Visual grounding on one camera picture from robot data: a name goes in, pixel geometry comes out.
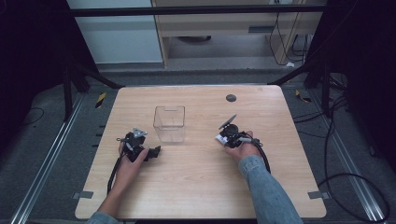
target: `black pole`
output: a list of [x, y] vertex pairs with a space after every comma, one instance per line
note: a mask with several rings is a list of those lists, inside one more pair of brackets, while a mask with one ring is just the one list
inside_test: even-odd
[[277, 12], [322, 12], [335, 6], [310, 5], [251, 5], [251, 6], [199, 6], [199, 7], [123, 7], [84, 8], [51, 11], [50, 14], [71, 17], [147, 16], [182, 14], [227, 14], [227, 13], [277, 13]]

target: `person's right hand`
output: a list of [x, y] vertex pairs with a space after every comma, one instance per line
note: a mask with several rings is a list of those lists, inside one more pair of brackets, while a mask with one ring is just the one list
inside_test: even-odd
[[[247, 131], [247, 134], [253, 137], [253, 132], [252, 131]], [[247, 156], [251, 155], [256, 155], [256, 156], [261, 156], [259, 150], [251, 143], [242, 143], [239, 147], [235, 148], [230, 148], [230, 147], [225, 147], [225, 152], [229, 154], [233, 159], [236, 161], [236, 163], [239, 163], [242, 159], [244, 159]]]

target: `denim sleeve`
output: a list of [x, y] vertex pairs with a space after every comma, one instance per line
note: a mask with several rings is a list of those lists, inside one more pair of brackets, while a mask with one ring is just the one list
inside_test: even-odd
[[303, 223], [286, 191], [265, 169], [262, 158], [248, 156], [238, 166], [250, 189], [259, 224]]
[[86, 224], [119, 224], [119, 222], [106, 213], [95, 212]]

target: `floor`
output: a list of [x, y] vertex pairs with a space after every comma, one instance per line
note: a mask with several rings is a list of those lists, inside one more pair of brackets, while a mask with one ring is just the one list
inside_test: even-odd
[[[303, 48], [303, 43], [304, 41], [296, 41], [294, 53], [300, 52], [297, 50]], [[265, 84], [283, 77], [293, 69], [276, 63], [268, 42], [262, 35], [212, 36], [208, 41], [200, 38], [175, 38], [172, 45], [166, 68], [147, 67], [132, 72], [106, 72], [103, 75], [127, 86]], [[300, 56], [293, 55], [293, 52], [289, 54], [293, 59], [301, 59]], [[80, 112], [76, 115], [58, 154], [51, 154], [54, 161], [50, 165], [50, 172], [39, 186], [41, 189], [34, 198], [35, 206], [28, 210], [27, 219], [30, 223], [81, 222], [74, 216], [78, 200], [73, 199], [73, 194], [83, 189], [95, 150], [100, 143], [100, 135], [117, 95], [117, 90], [93, 79], [88, 80], [91, 84], [89, 93], [80, 94], [74, 91], [74, 101], [81, 99]], [[302, 85], [303, 81], [304, 75], [301, 75], [282, 86], [290, 113], [295, 120], [310, 118], [313, 113], [315, 115], [320, 111], [320, 86], [306, 90]], [[305, 99], [297, 97], [296, 90]], [[106, 99], [100, 108], [95, 108], [102, 92], [106, 92]], [[331, 92], [334, 100], [340, 96], [340, 91]], [[34, 108], [26, 118], [26, 124], [9, 146], [12, 148], [11, 153], [1, 160], [0, 223], [10, 221], [32, 183], [35, 183], [36, 174], [40, 172], [43, 161], [52, 150], [54, 139], [63, 127], [63, 119], [62, 86], [37, 95]], [[327, 150], [324, 146], [330, 124], [328, 119], [318, 117], [307, 122], [296, 122], [315, 179], [319, 182], [324, 178], [324, 155], [327, 155], [330, 175], [347, 172], [350, 164], [348, 166], [346, 161], [353, 161], [359, 174], [375, 183], [394, 211], [396, 174], [390, 170], [383, 158], [370, 155], [367, 141], [347, 105], [337, 109], [333, 120], [335, 130], [332, 131]], [[364, 202], [368, 197], [361, 197], [356, 193], [361, 190], [361, 184], [354, 182], [356, 180], [348, 177], [332, 180], [333, 195], [354, 214], [368, 218], [367, 209], [370, 208]], [[327, 192], [325, 186], [320, 187], [320, 190]], [[373, 188], [369, 188], [369, 191], [379, 208], [386, 213], [386, 206], [380, 195]], [[334, 199], [324, 202], [328, 210], [327, 216], [316, 220], [304, 219], [304, 223], [362, 223], [341, 209]], [[391, 213], [388, 223], [396, 223], [394, 212]]]

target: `wooden table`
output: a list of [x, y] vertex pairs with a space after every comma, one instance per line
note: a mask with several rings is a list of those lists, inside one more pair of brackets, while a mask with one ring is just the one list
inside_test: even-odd
[[[226, 96], [234, 94], [235, 102]], [[185, 141], [162, 143], [153, 128], [157, 105], [184, 105]], [[233, 114], [240, 131], [253, 131], [263, 143], [273, 176], [301, 217], [324, 217], [321, 199], [300, 138], [278, 86], [137, 87], [119, 91], [94, 158], [76, 216], [89, 218], [106, 197], [106, 185], [119, 143], [133, 127], [147, 131], [145, 147], [162, 146], [145, 162], [123, 200], [119, 218], [254, 218], [248, 186], [237, 165], [215, 139]]]

